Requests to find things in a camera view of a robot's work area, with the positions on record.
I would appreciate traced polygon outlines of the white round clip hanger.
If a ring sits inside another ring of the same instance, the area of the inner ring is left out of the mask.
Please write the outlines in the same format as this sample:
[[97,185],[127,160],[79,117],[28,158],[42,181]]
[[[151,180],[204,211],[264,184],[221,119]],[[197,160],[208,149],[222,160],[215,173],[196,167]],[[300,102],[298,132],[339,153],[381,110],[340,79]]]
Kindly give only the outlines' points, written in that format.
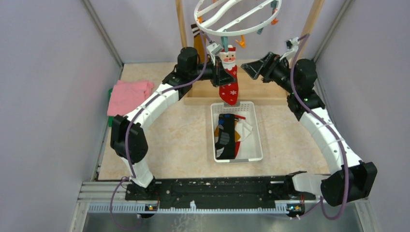
[[256,32],[274,21],[282,0],[216,0],[197,2],[193,17],[203,32],[220,37],[234,37]]

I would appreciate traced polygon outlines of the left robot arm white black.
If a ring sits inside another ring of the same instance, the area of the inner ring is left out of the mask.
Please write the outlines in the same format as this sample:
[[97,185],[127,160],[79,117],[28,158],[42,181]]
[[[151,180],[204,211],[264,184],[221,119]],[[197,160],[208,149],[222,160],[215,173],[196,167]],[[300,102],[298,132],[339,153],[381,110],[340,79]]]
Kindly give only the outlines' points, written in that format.
[[234,76],[224,69],[220,58],[224,51],[224,47],[213,43],[199,62],[195,48],[182,48],[177,64],[148,99],[126,115],[113,118],[110,146],[127,165],[130,172],[127,179],[137,186],[136,192],[142,199],[149,200],[155,194],[154,176],[145,158],[148,143],[144,131],[168,107],[181,100],[195,82],[208,80],[214,87],[232,84]]

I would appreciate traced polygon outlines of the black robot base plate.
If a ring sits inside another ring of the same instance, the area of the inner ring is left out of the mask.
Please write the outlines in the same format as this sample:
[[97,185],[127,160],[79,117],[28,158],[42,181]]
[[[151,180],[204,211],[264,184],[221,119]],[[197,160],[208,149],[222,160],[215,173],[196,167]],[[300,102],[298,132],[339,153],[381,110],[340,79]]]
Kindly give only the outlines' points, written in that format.
[[125,200],[159,202],[160,209],[279,209],[282,201],[315,200],[307,192],[291,192],[284,176],[154,179],[147,188],[127,185]]

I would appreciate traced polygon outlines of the black sock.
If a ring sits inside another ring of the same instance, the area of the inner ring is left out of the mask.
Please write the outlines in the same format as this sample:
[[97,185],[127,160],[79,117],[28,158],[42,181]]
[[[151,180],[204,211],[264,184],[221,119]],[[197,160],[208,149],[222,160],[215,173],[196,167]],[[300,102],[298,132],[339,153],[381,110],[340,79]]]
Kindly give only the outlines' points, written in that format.
[[216,160],[235,159],[234,114],[219,114],[219,138],[215,142]]

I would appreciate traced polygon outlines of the red sock white cuff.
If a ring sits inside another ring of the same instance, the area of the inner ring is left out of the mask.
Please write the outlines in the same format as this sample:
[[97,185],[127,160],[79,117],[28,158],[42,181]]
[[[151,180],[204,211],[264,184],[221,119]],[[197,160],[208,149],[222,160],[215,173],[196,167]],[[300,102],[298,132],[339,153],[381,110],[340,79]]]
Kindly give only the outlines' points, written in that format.
[[240,115],[234,115],[234,141],[235,141],[235,159],[239,153],[241,142],[245,139],[244,136],[244,122],[246,118]]

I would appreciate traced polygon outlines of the mustard yellow sock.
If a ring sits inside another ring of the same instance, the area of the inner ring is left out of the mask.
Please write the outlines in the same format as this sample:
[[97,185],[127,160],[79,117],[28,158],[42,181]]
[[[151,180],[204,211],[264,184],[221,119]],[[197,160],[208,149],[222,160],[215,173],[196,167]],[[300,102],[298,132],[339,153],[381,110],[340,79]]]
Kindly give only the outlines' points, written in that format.
[[[217,127],[216,129],[215,129],[215,131],[214,131],[214,138],[215,138],[215,141],[217,141],[218,140],[218,138],[219,138],[219,127]],[[238,130],[238,126],[237,125],[235,125],[235,127],[234,127],[234,140],[235,140],[235,142],[240,142],[241,141],[241,133],[240,133],[240,131]]]
[[197,50],[200,63],[204,61],[204,45],[202,43],[201,30],[198,28],[196,23],[191,24],[191,31],[193,33],[193,47]]

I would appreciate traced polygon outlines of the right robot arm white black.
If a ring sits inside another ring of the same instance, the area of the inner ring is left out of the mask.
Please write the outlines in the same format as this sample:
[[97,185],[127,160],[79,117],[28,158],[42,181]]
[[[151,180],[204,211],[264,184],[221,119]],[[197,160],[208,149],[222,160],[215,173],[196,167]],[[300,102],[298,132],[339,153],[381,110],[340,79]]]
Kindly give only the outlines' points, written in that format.
[[307,129],[323,154],[330,174],[308,174],[303,171],[285,176],[283,192],[289,199],[297,199],[303,192],[323,197],[331,206],[367,198],[373,187],[377,168],[364,162],[347,145],[330,119],[325,104],[314,91],[318,74],[316,64],[300,59],[291,68],[287,59],[268,52],[263,58],[244,63],[241,68],[254,80],[275,82],[289,93],[288,107]]

